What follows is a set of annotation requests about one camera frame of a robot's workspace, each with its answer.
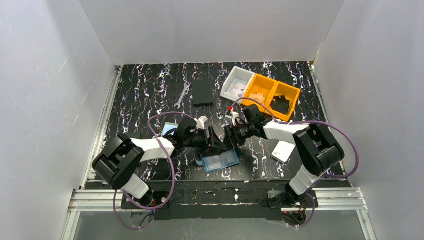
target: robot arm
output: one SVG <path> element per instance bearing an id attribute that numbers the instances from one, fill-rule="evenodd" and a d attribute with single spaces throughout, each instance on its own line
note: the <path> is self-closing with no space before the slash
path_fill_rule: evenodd
<path id="1" fill-rule="evenodd" d="M 163 137 L 159 140 L 171 155 L 174 145 Z M 133 139 L 120 134 L 94 159 L 92 167 L 113 190 L 122 189 L 141 199 L 150 188 L 134 171 L 141 162 L 166 158 L 157 139 Z"/>
<path id="2" fill-rule="evenodd" d="M 188 117 L 183 118 L 173 134 L 167 132 L 159 140 L 169 155 L 174 149 L 181 148 L 200 148 L 204 156 L 220 155 L 243 146 L 246 139 L 253 136 L 295 144 L 302 166 L 285 186 L 284 199 L 289 204 L 303 201 L 308 189 L 345 156 L 342 147 L 324 125 L 281 124 L 266 119 L 256 105 L 245 107 L 243 113 L 246 121 L 232 114 L 232 124 L 224 127 L 223 141 L 215 134 L 212 126 L 205 129 L 203 124 L 199 124 L 204 121 Z M 149 186 L 134 174 L 137 166 L 147 160 L 166 158 L 157 139 L 139 140 L 118 135 L 95 158 L 92 167 L 112 189 L 123 189 L 141 199 L 149 191 Z M 270 201 L 280 200 L 281 196 L 277 196 Z"/>
<path id="3" fill-rule="evenodd" d="M 285 186 L 285 200 L 290 204 L 301 202 L 309 188 L 345 157 L 340 144 L 327 126 L 309 124 L 280 124 L 270 122 L 263 128 L 267 139 L 295 144 L 302 166 Z"/>

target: black box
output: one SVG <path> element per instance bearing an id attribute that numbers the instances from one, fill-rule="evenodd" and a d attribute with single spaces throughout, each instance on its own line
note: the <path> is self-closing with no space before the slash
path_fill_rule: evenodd
<path id="1" fill-rule="evenodd" d="M 213 106 L 212 82 L 210 80 L 197 80 L 191 83 L 193 91 L 193 106 Z"/>

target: orange compartment tray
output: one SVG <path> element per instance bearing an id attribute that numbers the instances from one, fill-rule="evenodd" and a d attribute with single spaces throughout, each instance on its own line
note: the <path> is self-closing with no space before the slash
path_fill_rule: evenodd
<path id="1" fill-rule="evenodd" d="M 247 87 L 247 90 L 244 94 L 245 97 L 250 97 L 251 94 L 263 95 L 263 105 L 268 108 L 276 118 L 288 122 L 293 112 L 295 111 L 296 103 L 298 101 L 299 95 L 301 94 L 301 90 L 297 87 L 290 86 L 280 81 L 276 81 L 266 76 L 262 76 L 260 74 L 255 74 L 251 83 Z M 274 97 L 284 96 L 285 99 L 289 100 L 290 103 L 288 105 L 288 113 L 283 114 L 281 112 L 275 111 L 271 107 L 271 103 Z M 243 99 L 241 104 L 245 106 L 250 106 L 252 104 L 256 104 L 254 101 Z M 256 104 L 259 110 L 262 113 L 271 115 L 268 111 L 266 111 L 259 104 Z"/>

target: black wire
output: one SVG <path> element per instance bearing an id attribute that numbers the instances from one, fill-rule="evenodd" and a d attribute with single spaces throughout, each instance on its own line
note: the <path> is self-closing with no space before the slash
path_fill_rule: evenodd
<path id="1" fill-rule="evenodd" d="M 286 216 L 286 217 L 289 217 L 289 218 L 291 218 L 293 221 L 295 221 L 297 224 L 301 224 L 300 222 L 298 222 L 294 217 L 292 217 L 292 216 L 290 216 L 290 215 L 288 215 L 288 214 L 283 214 L 284 216 Z"/>
<path id="2" fill-rule="evenodd" d="M 150 216 L 153 216 L 153 214 L 148 214 L 148 215 L 146 215 L 146 216 L 143 218 L 143 220 L 140 222 L 140 225 L 139 225 L 138 227 L 141 227 L 141 226 L 142 226 L 142 224 L 145 222 L 146 218 L 147 218 L 147 217 L 150 217 Z"/>
<path id="3" fill-rule="evenodd" d="M 282 196 L 280 199 L 278 199 L 277 201 L 275 201 L 273 204 L 271 204 L 271 205 L 269 205 L 269 208 L 270 207 L 273 207 L 273 206 L 275 206 L 275 205 L 277 205 L 277 203 L 279 202 L 279 201 L 281 201 L 281 200 L 283 200 L 283 199 L 285 199 L 286 198 L 286 196 L 284 195 L 284 196 Z"/>
<path id="4" fill-rule="evenodd" d="M 290 222 L 290 223 L 292 223 L 292 224 L 294 224 L 294 225 L 300 225 L 300 223 L 299 222 L 297 222 L 297 221 L 292 221 L 292 220 L 290 220 L 290 218 L 283 218 L 284 219 L 284 221 L 287 221 L 287 222 Z"/>

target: white block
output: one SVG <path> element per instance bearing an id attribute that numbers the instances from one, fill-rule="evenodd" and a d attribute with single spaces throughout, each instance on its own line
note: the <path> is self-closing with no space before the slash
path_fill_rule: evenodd
<path id="1" fill-rule="evenodd" d="M 149 186 L 137 175 L 133 174 L 122 190 L 131 194 L 136 199 L 141 199 L 149 190 Z"/>
<path id="2" fill-rule="evenodd" d="M 195 118 L 196 121 L 196 129 L 205 129 L 205 123 L 208 120 L 206 116 L 201 116 L 199 119 Z"/>
<path id="3" fill-rule="evenodd" d="M 279 141 L 274 151 L 272 152 L 272 156 L 278 161 L 285 163 L 287 162 L 287 160 L 289 160 L 290 155 L 292 154 L 294 149 L 294 144 L 285 141 Z"/>
<path id="4" fill-rule="evenodd" d="M 239 117 L 239 113 L 238 112 L 235 112 L 235 111 L 231 111 L 231 112 L 229 112 L 230 113 L 230 115 L 227 115 L 227 113 L 225 113 L 225 117 L 227 118 L 227 119 L 231 119 L 231 123 L 235 126 L 235 125 L 237 125 L 237 123 L 236 123 L 236 118 L 238 118 Z"/>
<path id="5" fill-rule="evenodd" d="M 159 137 L 160 142 L 166 148 L 166 151 L 171 155 L 174 152 L 174 145 L 166 138 Z M 134 139 L 131 141 L 137 146 L 143 149 L 144 155 L 140 162 L 144 162 L 152 159 L 166 159 L 167 155 L 159 146 L 157 139 Z"/>

